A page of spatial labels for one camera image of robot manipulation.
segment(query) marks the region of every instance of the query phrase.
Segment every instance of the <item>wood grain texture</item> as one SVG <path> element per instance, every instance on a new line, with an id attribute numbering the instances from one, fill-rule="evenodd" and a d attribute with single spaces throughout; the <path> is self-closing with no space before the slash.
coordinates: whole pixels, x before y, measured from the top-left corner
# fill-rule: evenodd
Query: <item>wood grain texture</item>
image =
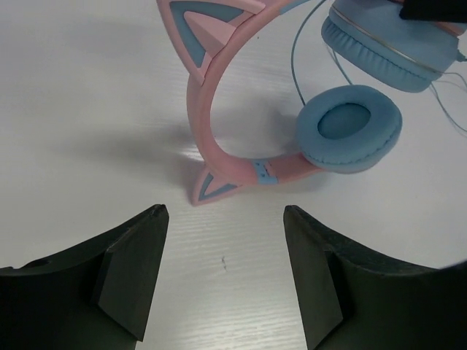
<path id="1" fill-rule="evenodd" d="M 227 151 L 295 149 L 301 104 L 289 54 L 313 6 L 263 29 L 228 68 L 213 111 Z M 320 38 L 326 12 L 298 43 L 307 98 L 345 84 Z M 193 208 L 200 157 L 186 116 L 188 76 L 155 1 L 7 0 L 0 47 L 0 265 L 21 266 L 165 203 L 169 233 L 138 349 L 306 350 L 282 225 L 288 204 L 402 260 L 438 267 L 467 255 L 466 140 L 428 92 L 399 93 L 343 62 L 354 82 L 379 88 L 404 114 L 399 144 L 377 167 Z M 463 92 L 439 91 L 462 122 Z"/>

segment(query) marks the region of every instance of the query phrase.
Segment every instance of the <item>ear cushion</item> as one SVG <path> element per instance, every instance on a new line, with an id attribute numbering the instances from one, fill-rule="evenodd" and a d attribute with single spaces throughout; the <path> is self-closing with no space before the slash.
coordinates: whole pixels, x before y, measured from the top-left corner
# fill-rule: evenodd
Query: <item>ear cushion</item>
<path id="1" fill-rule="evenodd" d="M 357 66 L 373 78 L 408 93 L 419 93 L 426 90 L 441 74 L 421 69 L 416 63 L 402 56 L 393 61 L 389 57 L 391 50 L 373 41 L 359 32 L 343 31 L 328 17 L 323 23 L 321 35 L 325 43 L 343 58 Z"/>
<path id="2" fill-rule="evenodd" d="M 303 156 L 327 171 L 350 174 L 377 164 L 402 129 L 398 107 L 372 87 L 325 91 L 300 111 L 296 140 Z"/>
<path id="3" fill-rule="evenodd" d="M 321 34 L 380 82 L 418 93 L 452 65 L 459 41 L 432 23 L 400 19 L 400 8 L 387 0 L 336 0 Z"/>

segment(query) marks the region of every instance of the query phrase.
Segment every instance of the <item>blue ear cushion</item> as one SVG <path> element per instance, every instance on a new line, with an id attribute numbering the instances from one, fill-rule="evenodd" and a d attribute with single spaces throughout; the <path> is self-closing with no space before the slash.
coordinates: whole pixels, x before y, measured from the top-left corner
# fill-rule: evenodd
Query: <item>blue ear cushion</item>
<path id="1" fill-rule="evenodd" d="M 401 129 L 401 112 L 386 95 L 346 85 L 306 104 L 297 117 L 296 140 L 310 163 L 351 174 L 378 163 L 395 146 Z"/>
<path id="2" fill-rule="evenodd" d="M 327 17 L 323 23 L 321 35 L 325 43 L 380 82 L 408 93 L 419 93 L 441 76 L 394 53 L 341 18 L 333 20 Z"/>

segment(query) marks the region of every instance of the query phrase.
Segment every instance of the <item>pink headband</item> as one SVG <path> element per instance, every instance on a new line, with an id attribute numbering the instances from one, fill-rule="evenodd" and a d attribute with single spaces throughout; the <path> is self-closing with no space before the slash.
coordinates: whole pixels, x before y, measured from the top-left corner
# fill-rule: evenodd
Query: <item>pink headband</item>
<path id="1" fill-rule="evenodd" d="M 239 9 L 229 22 L 195 12 L 184 12 L 190 30 L 204 48 L 197 66 L 180 36 L 171 4 L 179 0 L 158 0 L 163 22 L 179 57 L 190 73 L 187 105 L 190 127 L 205 168 L 198 177 L 192 203 L 210 203 L 257 184 L 278 184 L 304 178 L 321 169 L 301 153 L 271 159 L 245 159 L 224 152 L 212 135 L 211 106 L 217 85 L 235 54 L 274 18 L 304 1 L 293 0 L 209 0 L 211 4 Z"/>

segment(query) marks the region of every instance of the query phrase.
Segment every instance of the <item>blue inner ear panel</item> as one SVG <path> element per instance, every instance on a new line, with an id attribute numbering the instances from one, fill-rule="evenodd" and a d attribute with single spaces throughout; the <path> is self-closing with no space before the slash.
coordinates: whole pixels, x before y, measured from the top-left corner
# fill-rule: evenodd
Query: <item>blue inner ear panel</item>
<path id="1" fill-rule="evenodd" d="M 221 188 L 219 188 L 219 189 L 217 189 L 217 190 L 215 190 L 215 191 L 213 191 L 211 193 L 206 194 L 206 190 L 207 190 L 209 184 L 211 183 L 211 181 L 213 179 L 214 179 L 214 177 L 211 174 L 208 174 L 206 176 L 206 179 L 203 182 L 203 186 L 201 187 L 201 191 L 200 191 L 199 197 L 198 197 L 198 200 L 200 202 L 211 199 L 211 198 L 214 198 L 214 197 L 217 197 L 218 195 L 223 195 L 224 193 L 235 190 L 238 187 L 238 186 L 236 186 L 234 184 L 225 184 Z"/>
<path id="2" fill-rule="evenodd" d="M 212 4 L 209 2 L 197 1 L 172 1 L 170 3 L 170 10 L 174 16 L 175 24 L 177 25 L 180 36 L 182 37 L 183 44 L 187 48 L 188 53 L 193 62 L 198 68 L 203 63 L 206 50 L 197 40 L 196 36 L 186 23 L 183 15 L 186 11 L 201 13 L 202 15 L 217 18 L 224 22 L 230 22 L 243 13 L 242 9 L 230 7 L 221 4 Z"/>

